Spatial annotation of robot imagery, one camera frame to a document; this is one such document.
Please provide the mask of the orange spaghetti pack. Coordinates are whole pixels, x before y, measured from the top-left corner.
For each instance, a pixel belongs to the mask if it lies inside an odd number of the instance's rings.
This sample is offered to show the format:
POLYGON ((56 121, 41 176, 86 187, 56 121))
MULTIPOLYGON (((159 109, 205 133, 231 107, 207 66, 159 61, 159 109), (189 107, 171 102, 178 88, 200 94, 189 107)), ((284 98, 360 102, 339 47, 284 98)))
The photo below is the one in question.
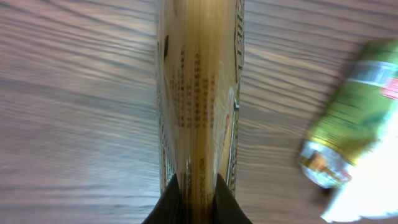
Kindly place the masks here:
POLYGON ((235 196, 243 63, 243 1, 159 1, 160 192, 176 174, 185 223, 213 223, 217 174, 235 196))

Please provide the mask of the green snack pouch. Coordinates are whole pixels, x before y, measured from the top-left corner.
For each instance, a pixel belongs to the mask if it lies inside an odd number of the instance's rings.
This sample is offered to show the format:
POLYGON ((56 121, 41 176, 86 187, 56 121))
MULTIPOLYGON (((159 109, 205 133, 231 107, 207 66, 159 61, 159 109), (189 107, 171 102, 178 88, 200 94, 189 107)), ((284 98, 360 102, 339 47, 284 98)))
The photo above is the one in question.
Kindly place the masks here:
POLYGON ((309 129, 298 158, 303 173, 325 189, 344 186, 396 109, 397 40, 371 40, 309 129))

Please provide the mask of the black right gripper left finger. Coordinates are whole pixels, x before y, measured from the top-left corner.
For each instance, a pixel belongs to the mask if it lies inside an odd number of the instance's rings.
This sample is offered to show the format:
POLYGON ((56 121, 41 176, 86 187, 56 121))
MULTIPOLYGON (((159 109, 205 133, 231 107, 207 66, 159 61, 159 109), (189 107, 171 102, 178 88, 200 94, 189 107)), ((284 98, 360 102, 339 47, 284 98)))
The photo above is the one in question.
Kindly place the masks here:
POLYGON ((177 175, 174 174, 153 211, 142 224, 184 224, 185 215, 179 192, 177 175))

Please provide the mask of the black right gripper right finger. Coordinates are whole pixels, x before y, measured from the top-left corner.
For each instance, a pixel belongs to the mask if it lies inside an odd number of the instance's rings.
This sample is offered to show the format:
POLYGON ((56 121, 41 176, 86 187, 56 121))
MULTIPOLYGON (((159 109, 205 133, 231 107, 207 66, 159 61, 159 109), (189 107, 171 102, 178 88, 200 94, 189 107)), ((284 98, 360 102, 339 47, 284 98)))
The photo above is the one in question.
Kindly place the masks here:
POLYGON ((238 202, 226 185, 223 177, 217 174, 213 201, 214 224, 252 224, 241 210, 238 202))

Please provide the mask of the white tube gold cap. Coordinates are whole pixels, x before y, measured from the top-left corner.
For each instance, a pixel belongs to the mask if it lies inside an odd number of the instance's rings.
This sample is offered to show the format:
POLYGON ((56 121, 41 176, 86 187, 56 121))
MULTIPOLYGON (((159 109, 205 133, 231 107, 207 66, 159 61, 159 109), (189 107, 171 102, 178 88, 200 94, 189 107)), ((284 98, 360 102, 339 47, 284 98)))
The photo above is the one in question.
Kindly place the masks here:
POLYGON ((397 216, 397 124, 360 164, 352 181, 339 190, 321 217, 328 223, 381 220, 397 216))

